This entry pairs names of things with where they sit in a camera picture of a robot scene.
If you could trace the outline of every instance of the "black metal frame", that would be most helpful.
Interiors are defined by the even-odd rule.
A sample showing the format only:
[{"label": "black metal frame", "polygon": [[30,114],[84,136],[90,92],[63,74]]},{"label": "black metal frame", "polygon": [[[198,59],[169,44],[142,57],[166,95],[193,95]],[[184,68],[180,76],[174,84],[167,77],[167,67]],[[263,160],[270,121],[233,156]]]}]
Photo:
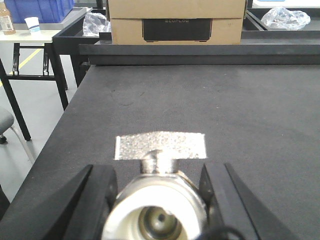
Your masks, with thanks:
[{"label": "black metal frame", "polygon": [[[110,33],[102,34],[100,39],[82,36],[84,16],[57,34],[53,43],[58,54],[70,55],[77,85],[90,64],[320,64],[320,31],[268,30],[250,12],[252,2],[253,0],[248,0],[240,45],[191,46],[181,54],[177,49],[182,46],[110,45]],[[320,14],[320,9],[313,11]]]},{"label": "black metal frame", "polygon": [[[20,75],[19,74],[19,56],[20,49],[44,49],[43,55],[43,75]],[[49,75],[49,60],[51,62],[54,75]],[[0,79],[4,91],[9,99],[16,120],[20,126],[23,137],[26,141],[31,139],[25,119],[21,113],[14,91],[9,80],[35,80],[35,81],[55,81],[61,99],[62,107],[65,110],[68,106],[66,91],[68,89],[65,73],[62,67],[60,56],[56,54],[52,43],[45,43],[44,46],[21,46],[15,43],[13,47],[13,74],[7,74],[0,59]]]}]

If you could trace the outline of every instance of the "yellow floor line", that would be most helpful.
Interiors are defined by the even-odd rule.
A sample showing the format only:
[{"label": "yellow floor line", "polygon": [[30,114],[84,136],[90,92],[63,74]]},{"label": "yellow floor line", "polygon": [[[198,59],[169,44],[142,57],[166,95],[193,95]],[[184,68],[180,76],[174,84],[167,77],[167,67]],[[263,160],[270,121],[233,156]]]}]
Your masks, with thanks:
[{"label": "yellow floor line", "polygon": [[35,55],[37,55],[40,51],[42,50],[42,48],[38,48],[37,50],[35,50],[33,53],[31,53],[25,60],[23,60],[20,64],[19,64],[19,70],[27,64],[27,62],[29,62]]}]

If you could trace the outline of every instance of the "cardboard box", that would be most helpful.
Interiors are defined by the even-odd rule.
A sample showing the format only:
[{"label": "cardboard box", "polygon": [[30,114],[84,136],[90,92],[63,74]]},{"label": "cardboard box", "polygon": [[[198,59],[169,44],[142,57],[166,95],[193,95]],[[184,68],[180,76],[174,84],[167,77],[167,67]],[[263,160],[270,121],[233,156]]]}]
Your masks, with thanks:
[{"label": "cardboard box", "polygon": [[239,44],[246,0],[109,0],[119,45]]}]

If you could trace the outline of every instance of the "black table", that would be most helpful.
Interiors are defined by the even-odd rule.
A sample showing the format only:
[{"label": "black table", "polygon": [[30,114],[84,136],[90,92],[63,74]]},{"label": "black table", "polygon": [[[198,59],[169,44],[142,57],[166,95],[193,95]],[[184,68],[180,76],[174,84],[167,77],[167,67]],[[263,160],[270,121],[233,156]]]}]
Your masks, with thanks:
[{"label": "black table", "polygon": [[[113,161],[115,137],[204,133],[207,155],[230,162],[303,240],[320,236],[319,65],[92,66],[9,207],[10,219],[87,164],[112,163],[119,190],[139,172]],[[198,183],[205,160],[181,169]]]}]

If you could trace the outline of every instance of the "blue plastic crate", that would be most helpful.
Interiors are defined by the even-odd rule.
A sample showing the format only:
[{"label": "blue plastic crate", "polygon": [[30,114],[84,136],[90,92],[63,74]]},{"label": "blue plastic crate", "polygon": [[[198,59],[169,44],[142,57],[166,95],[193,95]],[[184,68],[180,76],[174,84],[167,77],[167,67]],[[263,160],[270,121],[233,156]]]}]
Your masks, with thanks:
[{"label": "blue plastic crate", "polygon": [[38,17],[41,24],[60,23],[72,10],[74,0],[4,0],[15,24]]}]

